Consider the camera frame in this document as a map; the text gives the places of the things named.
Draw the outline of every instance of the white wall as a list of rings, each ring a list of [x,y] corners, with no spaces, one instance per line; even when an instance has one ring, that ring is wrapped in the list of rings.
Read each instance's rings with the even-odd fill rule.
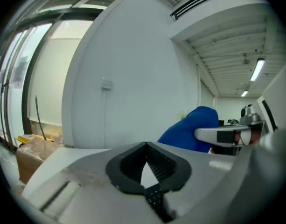
[[[222,22],[271,13],[267,0],[209,0],[175,21],[168,33],[173,41],[181,42]]]
[[[156,141],[197,106],[196,67],[167,36],[170,8],[116,0],[72,59],[63,93],[63,139],[81,148]],[[112,81],[102,91],[101,81]]]
[[[36,61],[29,92],[29,119],[62,125],[62,94],[73,54],[92,21],[63,21],[46,42]]]
[[[208,88],[201,82],[201,106],[207,106],[210,108],[214,108],[213,106],[213,95],[208,90]]]
[[[217,99],[217,114],[219,120],[224,120],[227,125],[229,119],[240,119],[241,109],[256,102],[256,98],[221,98]]]

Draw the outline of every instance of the ceiling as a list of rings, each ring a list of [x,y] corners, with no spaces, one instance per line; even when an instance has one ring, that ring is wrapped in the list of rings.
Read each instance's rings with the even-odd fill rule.
[[[189,46],[201,59],[221,97],[258,98],[286,61],[286,32],[274,17],[249,16],[212,26],[190,37]],[[244,55],[249,61],[243,64]],[[265,64],[254,82],[257,59]]]

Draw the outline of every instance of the person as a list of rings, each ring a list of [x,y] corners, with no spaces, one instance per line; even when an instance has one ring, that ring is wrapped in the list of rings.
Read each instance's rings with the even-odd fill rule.
[[[158,142],[174,147],[208,153],[212,144],[197,140],[194,136],[194,131],[197,128],[217,127],[218,114],[216,110],[205,106],[199,106],[190,112],[184,119],[169,127],[158,139]],[[257,143],[260,139],[260,135],[260,130],[252,130],[250,144]],[[240,132],[237,132],[234,136],[234,142],[238,143],[239,139]]]

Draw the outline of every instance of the fluorescent light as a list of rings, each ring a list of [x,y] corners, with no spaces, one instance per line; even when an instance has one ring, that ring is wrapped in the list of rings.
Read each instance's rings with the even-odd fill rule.
[[[254,80],[257,79],[257,76],[259,75],[259,73],[260,73],[260,71],[261,71],[261,69],[262,69],[262,67],[264,65],[264,62],[265,62],[265,60],[261,59],[261,58],[259,58],[257,60],[257,65],[256,65],[255,71],[254,71],[254,73],[253,73],[253,75],[251,77],[251,81],[254,81]]]
[[[248,91],[243,92],[243,94],[241,95],[241,97],[244,97],[247,94]]]

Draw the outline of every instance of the blue fabric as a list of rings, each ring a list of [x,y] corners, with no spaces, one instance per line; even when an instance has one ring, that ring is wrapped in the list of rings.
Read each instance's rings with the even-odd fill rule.
[[[158,142],[207,153],[211,148],[211,144],[197,140],[194,131],[197,128],[215,127],[218,127],[216,110],[199,106],[189,113],[186,118],[166,130]]]

